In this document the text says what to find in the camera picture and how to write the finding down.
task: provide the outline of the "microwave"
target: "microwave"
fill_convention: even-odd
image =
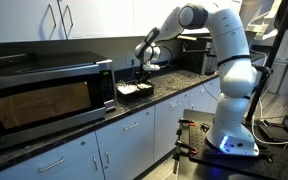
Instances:
[[[0,149],[103,119],[116,103],[104,60],[73,53],[0,68]]]

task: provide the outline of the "black granite countertop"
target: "black granite countertop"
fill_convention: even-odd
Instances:
[[[251,55],[252,60],[263,57],[263,55],[260,54]],[[119,101],[116,109],[108,112],[103,119],[92,121],[83,126],[71,128],[5,150],[0,150],[0,171],[65,144],[75,138],[88,134],[96,129],[121,120],[145,108],[154,106],[159,102],[190,90],[216,77],[218,77],[217,74],[202,76],[176,67],[161,69],[156,75],[152,74],[152,78],[150,79],[150,82],[155,85],[153,95],[139,98],[136,101],[128,103]]]

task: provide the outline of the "microwave window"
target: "microwave window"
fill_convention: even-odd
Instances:
[[[5,129],[20,127],[91,107],[86,82],[42,88],[0,98]]]

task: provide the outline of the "floor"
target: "floor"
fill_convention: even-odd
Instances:
[[[269,122],[281,123],[285,115],[288,115],[288,95],[265,93],[261,98],[254,113],[254,118],[264,118]],[[173,174],[174,160],[169,157],[149,174],[144,180],[177,180],[177,175]]]

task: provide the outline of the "robotic arm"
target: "robotic arm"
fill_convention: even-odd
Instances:
[[[206,134],[209,143],[224,154],[258,156],[259,149],[241,121],[255,86],[257,71],[252,67],[249,48],[239,15],[215,3],[176,7],[160,28],[153,28],[135,48],[144,71],[158,70],[150,64],[160,56],[156,42],[177,37],[184,29],[206,27],[218,59],[222,94],[213,124]]]

